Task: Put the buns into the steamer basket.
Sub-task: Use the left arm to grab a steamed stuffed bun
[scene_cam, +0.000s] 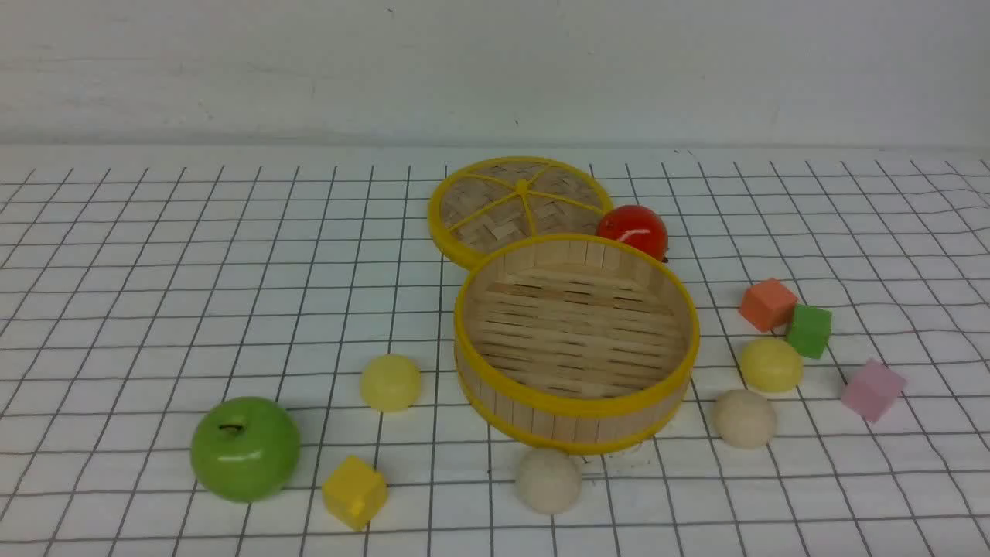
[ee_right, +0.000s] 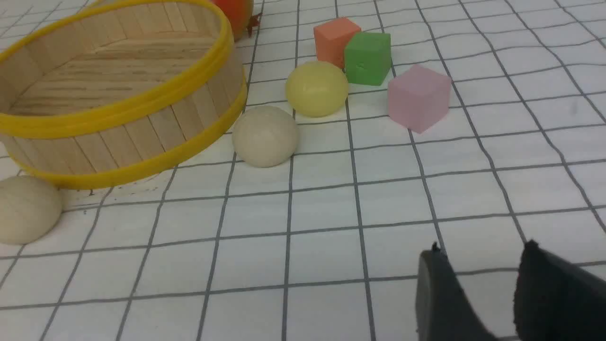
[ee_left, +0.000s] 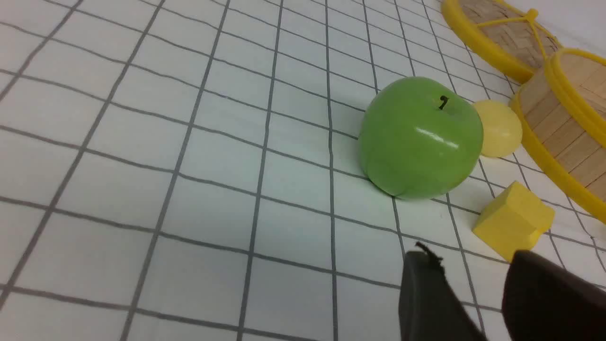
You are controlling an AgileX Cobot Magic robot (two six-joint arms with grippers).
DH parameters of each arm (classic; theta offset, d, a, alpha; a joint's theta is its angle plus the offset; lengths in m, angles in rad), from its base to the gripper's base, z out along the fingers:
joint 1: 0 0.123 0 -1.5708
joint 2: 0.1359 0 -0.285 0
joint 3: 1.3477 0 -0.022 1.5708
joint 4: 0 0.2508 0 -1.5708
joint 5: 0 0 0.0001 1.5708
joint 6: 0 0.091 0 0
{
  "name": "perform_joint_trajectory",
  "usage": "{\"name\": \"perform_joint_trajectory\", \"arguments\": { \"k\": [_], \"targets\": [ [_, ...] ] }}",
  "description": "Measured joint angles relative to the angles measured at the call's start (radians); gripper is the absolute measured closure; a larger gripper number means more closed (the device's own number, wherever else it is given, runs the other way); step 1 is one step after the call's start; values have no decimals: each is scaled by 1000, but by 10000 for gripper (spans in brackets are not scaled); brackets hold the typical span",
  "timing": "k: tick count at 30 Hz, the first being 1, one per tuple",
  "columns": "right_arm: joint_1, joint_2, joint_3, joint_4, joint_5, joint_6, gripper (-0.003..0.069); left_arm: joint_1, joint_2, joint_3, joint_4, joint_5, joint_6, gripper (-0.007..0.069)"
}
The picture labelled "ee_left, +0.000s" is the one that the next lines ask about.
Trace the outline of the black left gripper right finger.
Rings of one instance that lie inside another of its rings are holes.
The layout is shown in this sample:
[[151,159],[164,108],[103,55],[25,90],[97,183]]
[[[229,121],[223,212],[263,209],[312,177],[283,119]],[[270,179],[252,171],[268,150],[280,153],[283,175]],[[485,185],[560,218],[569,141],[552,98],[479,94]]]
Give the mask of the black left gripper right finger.
[[502,315],[513,341],[603,341],[606,294],[528,250],[509,266]]

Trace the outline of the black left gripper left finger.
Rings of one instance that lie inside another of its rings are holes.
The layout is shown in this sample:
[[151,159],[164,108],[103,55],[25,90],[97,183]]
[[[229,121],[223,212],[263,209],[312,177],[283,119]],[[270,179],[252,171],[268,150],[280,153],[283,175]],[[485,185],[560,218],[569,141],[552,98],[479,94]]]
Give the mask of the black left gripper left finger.
[[403,341],[485,341],[450,287],[442,258],[421,242],[403,259],[399,318]]

